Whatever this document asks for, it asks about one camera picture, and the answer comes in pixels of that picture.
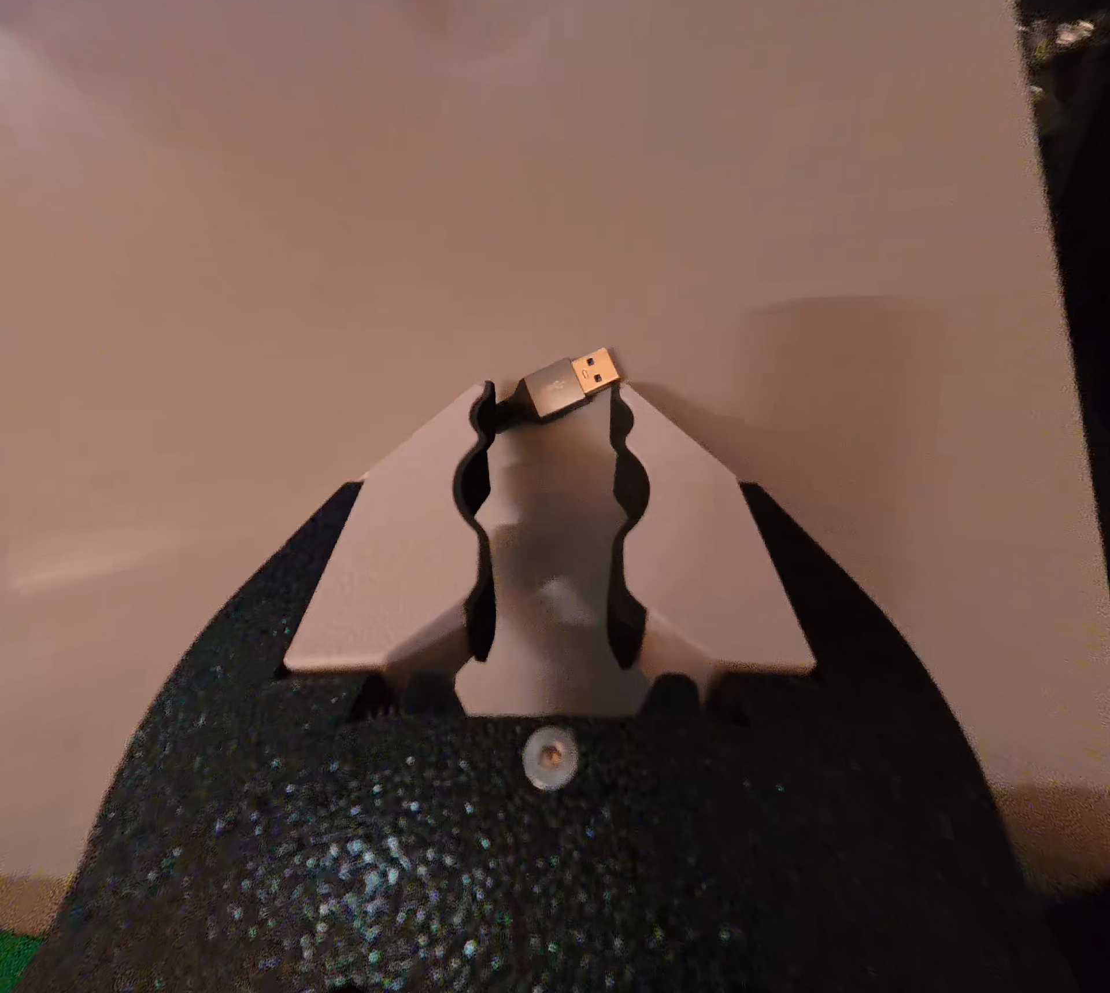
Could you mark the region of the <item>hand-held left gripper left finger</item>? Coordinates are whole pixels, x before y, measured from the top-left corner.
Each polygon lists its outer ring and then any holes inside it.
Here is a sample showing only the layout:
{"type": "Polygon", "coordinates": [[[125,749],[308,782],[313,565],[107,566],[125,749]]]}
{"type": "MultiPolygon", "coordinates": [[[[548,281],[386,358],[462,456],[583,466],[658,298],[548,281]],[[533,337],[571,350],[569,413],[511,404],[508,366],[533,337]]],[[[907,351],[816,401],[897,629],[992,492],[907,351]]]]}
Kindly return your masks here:
{"type": "Polygon", "coordinates": [[[362,478],[284,656],[287,673],[453,681],[490,657],[496,592],[480,508],[491,494],[496,394],[458,398],[362,478]]]}

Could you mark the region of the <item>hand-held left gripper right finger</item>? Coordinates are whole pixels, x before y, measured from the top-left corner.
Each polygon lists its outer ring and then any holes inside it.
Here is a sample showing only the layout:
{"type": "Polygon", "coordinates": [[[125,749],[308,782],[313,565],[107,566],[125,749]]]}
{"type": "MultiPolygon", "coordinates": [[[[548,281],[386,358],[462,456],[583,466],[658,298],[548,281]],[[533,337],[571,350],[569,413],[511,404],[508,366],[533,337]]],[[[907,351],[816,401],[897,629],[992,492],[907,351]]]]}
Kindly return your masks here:
{"type": "Polygon", "coordinates": [[[807,677],[816,657],[741,483],[630,385],[612,391],[607,640],[623,670],[682,675],[702,700],[729,675],[807,677]]]}

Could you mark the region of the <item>green plastic bin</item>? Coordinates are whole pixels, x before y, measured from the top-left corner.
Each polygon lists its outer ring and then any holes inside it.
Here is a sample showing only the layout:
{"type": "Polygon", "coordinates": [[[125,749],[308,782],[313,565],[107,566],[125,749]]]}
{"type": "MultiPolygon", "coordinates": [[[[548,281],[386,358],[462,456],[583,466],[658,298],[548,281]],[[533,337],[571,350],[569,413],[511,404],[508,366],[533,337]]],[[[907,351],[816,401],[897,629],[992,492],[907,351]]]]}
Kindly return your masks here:
{"type": "Polygon", "coordinates": [[[2,930],[0,934],[0,990],[11,992],[21,981],[43,940],[2,930]]]}

